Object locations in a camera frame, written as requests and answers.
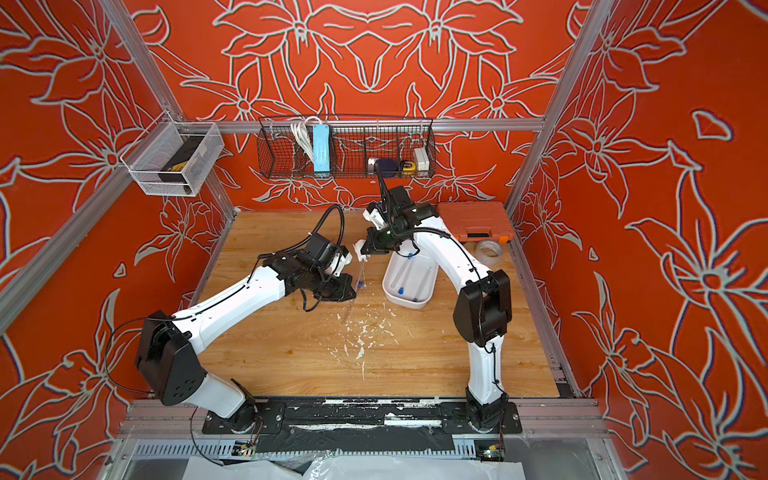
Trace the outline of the white wipe tissue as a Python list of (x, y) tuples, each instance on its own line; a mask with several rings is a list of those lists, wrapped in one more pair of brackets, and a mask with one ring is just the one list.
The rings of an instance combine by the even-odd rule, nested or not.
[(364, 239), (360, 239), (357, 242), (354, 243), (353, 248), (355, 255), (359, 262), (367, 262), (370, 258), (368, 254), (365, 254), (363, 252), (363, 247), (365, 246), (366, 241)]

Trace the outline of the test tube blue cap pair-left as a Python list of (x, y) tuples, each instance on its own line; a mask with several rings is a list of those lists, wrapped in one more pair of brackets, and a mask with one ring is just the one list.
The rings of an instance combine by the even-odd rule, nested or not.
[(361, 262), (359, 265), (359, 272), (357, 275), (356, 280), (356, 291), (360, 293), (363, 291), (367, 286), (367, 280), (366, 280), (366, 262)]

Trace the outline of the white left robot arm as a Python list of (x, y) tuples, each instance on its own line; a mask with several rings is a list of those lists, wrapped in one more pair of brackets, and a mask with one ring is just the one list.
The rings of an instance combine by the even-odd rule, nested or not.
[(165, 406), (208, 410), (235, 432), (255, 423), (253, 396), (239, 383), (207, 371), (198, 355), (261, 308), (297, 291), (319, 302), (356, 297), (344, 268), (352, 254), (320, 234), (298, 248), (263, 255), (251, 273), (218, 294), (170, 316), (158, 311), (142, 326), (136, 368)]

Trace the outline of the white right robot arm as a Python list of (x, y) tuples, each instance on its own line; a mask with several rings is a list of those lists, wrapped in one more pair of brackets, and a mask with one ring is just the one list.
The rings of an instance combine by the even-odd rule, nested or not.
[(452, 319), (467, 343), (470, 377), (467, 415), (479, 432), (500, 429), (508, 404), (502, 383), (502, 347), (512, 319), (510, 278), (475, 258), (449, 231), (437, 208), (414, 202), (404, 187), (379, 184), (381, 199), (363, 212), (371, 223), (355, 244), (358, 259), (389, 254), (382, 281), (388, 299), (421, 308), (442, 271), (457, 293)]

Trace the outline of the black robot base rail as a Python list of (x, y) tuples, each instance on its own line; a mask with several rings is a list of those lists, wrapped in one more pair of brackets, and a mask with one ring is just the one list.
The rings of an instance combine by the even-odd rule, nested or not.
[(459, 397), (262, 397), (251, 426), (237, 431), (207, 413), (202, 433), (239, 435), (256, 453), (451, 452), (473, 457), (476, 437), (491, 444), (520, 434), (509, 401), (488, 421)]

